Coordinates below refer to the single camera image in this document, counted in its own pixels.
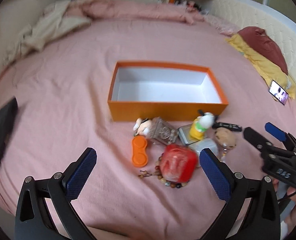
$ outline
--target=metal screw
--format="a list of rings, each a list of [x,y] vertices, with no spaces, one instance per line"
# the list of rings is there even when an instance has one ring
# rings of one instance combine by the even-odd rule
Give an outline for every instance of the metal screw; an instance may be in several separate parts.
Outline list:
[[[266,182],[271,182],[271,178],[270,177],[268,177],[268,176],[266,176],[266,177],[264,177],[264,180],[266,181]]]
[[[235,173],[235,177],[236,177],[237,179],[242,179],[242,178],[243,178],[243,175],[242,175],[242,173],[237,172],[237,173]]]
[[[57,172],[54,174],[54,179],[60,179],[61,178],[61,172]]]
[[[25,182],[26,183],[31,182],[31,180],[32,180],[32,177],[31,176],[28,176],[28,177],[25,178]]]

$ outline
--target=maroon pillow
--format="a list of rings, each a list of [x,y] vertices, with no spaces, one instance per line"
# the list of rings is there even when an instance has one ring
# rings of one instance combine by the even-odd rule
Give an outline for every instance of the maroon pillow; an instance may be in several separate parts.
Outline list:
[[[245,27],[238,34],[252,49],[279,66],[285,74],[288,74],[286,61],[279,46],[269,38],[264,29]]]

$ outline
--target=human hand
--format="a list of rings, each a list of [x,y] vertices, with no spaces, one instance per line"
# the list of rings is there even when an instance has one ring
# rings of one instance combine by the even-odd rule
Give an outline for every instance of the human hand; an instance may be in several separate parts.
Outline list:
[[[279,181],[277,179],[273,179],[272,180],[272,183],[273,183],[273,186],[274,186],[274,190],[277,191],[278,190],[278,183],[279,183]],[[291,195],[295,191],[296,191],[295,188],[290,187],[287,190],[286,194],[287,195]],[[293,228],[296,226],[296,194],[291,197],[291,200],[293,200],[295,202],[295,207],[291,211],[290,215],[284,220],[284,222],[288,226],[288,233],[290,233],[293,230]]]

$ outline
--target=brown plush toy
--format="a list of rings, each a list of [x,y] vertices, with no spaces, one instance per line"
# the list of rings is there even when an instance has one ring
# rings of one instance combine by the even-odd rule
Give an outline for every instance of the brown plush toy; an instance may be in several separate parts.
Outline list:
[[[215,132],[215,140],[225,149],[233,149],[237,146],[236,137],[230,130],[220,127]]]

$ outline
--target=red object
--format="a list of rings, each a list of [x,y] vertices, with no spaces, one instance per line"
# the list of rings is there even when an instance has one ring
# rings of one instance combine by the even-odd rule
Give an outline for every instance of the red object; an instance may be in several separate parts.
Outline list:
[[[172,182],[188,182],[197,165],[194,151],[176,144],[168,145],[160,162],[162,176]]]
[[[279,46],[266,34],[264,29],[259,27],[245,27],[238,34],[257,53],[266,57],[269,61],[279,66],[288,74],[286,61]]]

